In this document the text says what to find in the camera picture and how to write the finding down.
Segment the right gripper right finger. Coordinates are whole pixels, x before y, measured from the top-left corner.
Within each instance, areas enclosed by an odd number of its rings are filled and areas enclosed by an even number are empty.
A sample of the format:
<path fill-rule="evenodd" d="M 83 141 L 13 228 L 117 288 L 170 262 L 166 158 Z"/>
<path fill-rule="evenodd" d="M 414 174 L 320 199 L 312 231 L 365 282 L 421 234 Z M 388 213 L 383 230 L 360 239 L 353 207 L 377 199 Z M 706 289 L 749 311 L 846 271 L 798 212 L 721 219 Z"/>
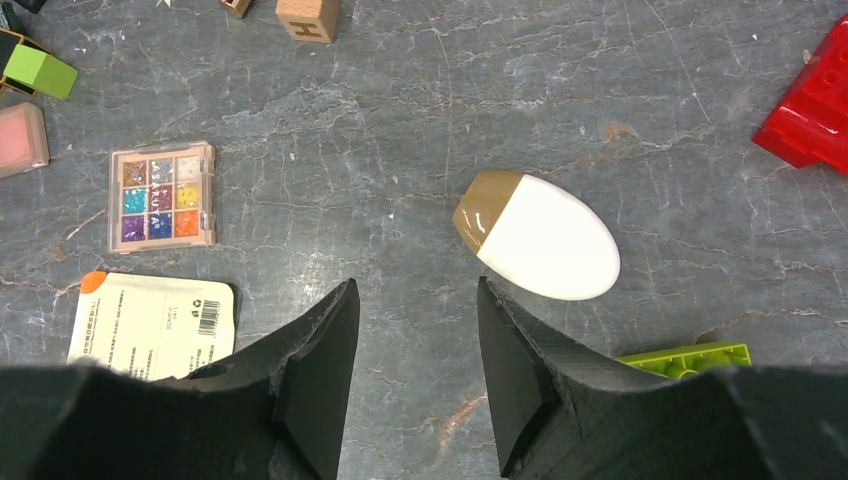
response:
<path fill-rule="evenodd" d="M 486 276 L 478 280 L 477 324 L 499 473 L 509 478 L 563 394 L 556 382 L 588 377 L 598 390 L 626 392 L 665 382 L 606 357 L 530 314 Z"/>

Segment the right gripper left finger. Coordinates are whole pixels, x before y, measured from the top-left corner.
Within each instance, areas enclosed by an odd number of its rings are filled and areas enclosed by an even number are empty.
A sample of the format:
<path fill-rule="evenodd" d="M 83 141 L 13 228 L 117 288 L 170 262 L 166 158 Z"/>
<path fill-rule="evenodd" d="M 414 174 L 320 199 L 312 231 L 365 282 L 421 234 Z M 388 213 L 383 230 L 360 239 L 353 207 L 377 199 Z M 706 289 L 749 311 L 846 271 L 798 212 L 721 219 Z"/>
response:
<path fill-rule="evenodd" d="M 341 282 L 306 313 L 188 375 L 201 399 L 188 479 L 334 479 L 360 298 Z"/>

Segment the colourful eyeshadow palette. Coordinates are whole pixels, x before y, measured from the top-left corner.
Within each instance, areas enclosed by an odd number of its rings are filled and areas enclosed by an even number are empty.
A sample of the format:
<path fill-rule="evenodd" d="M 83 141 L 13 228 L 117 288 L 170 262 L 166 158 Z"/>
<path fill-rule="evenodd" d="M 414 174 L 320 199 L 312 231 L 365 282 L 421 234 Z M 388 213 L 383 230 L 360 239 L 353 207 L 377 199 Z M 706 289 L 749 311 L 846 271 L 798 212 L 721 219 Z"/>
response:
<path fill-rule="evenodd" d="M 210 246 L 215 148 L 206 141 L 114 151 L 109 174 L 109 251 Z"/>

